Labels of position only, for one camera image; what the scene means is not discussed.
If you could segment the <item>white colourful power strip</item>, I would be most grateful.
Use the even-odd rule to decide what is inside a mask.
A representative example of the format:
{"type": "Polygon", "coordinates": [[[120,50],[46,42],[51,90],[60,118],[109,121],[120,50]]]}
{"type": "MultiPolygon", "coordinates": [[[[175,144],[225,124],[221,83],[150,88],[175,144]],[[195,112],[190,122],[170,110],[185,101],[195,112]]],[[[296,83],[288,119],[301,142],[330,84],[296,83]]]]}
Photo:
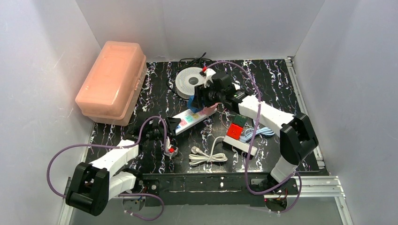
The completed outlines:
{"type": "Polygon", "coordinates": [[[198,124],[199,122],[203,121],[204,119],[206,119],[207,117],[209,117],[213,114],[205,114],[205,113],[203,113],[202,110],[198,113],[193,113],[190,109],[187,109],[187,110],[173,116],[173,118],[181,119],[180,125],[176,129],[176,135],[179,135],[179,134],[183,133],[184,131],[187,131],[191,127],[195,126],[196,124],[198,124]]]}

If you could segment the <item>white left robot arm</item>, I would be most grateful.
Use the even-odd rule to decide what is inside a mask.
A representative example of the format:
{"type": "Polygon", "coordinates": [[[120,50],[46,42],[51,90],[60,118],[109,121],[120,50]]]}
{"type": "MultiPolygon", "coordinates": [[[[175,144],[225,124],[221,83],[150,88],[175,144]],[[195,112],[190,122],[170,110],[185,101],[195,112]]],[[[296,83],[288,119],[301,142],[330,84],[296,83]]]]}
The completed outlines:
{"type": "Polygon", "coordinates": [[[100,215],[112,198],[132,191],[136,182],[143,179],[139,170],[124,166],[139,155],[139,149],[147,141],[163,141],[165,155],[174,156],[178,148],[173,147],[170,138],[182,120],[152,116],[141,128],[130,128],[119,144],[90,163],[79,163],[74,171],[66,194],[66,204],[89,213],[100,215]]]}

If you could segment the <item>pink cube adapter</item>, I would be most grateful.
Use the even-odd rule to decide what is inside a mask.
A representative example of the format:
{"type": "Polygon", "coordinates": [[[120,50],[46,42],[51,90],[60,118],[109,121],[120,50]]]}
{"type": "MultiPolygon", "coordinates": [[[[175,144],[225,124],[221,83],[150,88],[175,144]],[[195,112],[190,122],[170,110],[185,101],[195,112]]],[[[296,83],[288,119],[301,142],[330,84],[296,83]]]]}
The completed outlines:
{"type": "Polygon", "coordinates": [[[215,104],[212,105],[212,106],[205,107],[205,108],[202,110],[203,113],[205,113],[205,114],[213,114],[215,111],[217,111],[217,106],[218,106],[218,104],[219,104],[219,103],[215,103],[215,104]]]}

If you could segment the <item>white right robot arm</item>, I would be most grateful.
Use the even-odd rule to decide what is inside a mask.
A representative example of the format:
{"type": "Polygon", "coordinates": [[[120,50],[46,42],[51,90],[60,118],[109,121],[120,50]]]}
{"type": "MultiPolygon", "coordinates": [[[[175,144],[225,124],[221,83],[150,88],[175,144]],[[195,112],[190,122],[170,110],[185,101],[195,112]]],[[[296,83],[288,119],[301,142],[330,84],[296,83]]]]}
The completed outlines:
{"type": "Polygon", "coordinates": [[[268,176],[269,181],[281,183],[300,165],[319,141],[309,117],[278,110],[255,95],[240,90],[225,72],[207,69],[202,85],[195,86],[192,106],[204,108],[222,103],[228,110],[248,117],[270,128],[280,139],[280,158],[268,176]]]}

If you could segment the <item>blue cube adapter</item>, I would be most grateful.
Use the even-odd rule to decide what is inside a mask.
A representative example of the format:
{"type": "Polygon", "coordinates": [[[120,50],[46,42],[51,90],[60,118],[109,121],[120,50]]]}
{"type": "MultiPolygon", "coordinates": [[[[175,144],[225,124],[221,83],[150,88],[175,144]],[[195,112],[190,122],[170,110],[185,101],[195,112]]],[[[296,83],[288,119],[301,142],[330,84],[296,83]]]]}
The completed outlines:
{"type": "Polygon", "coordinates": [[[188,102],[187,102],[187,107],[193,113],[198,113],[198,112],[200,112],[203,109],[202,105],[198,105],[197,101],[195,100],[195,96],[194,95],[189,97],[188,102]]]}

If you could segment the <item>white plug with cable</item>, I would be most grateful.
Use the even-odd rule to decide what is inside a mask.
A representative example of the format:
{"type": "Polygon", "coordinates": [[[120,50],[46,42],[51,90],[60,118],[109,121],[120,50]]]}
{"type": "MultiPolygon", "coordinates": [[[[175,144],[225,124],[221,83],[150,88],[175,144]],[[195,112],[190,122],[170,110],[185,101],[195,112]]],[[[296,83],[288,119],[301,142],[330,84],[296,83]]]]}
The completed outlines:
{"type": "Polygon", "coordinates": [[[194,167],[202,163],[224,163],[228,160],[224,153],[214,154],[214,149],[219,140],[223,139],[224,136],[219,136],[214,139],[212,148],[209,154],[203,152],[199,147],[193,146],[191,148],[191,154],[189,155],[189,166],[194,167]]]}

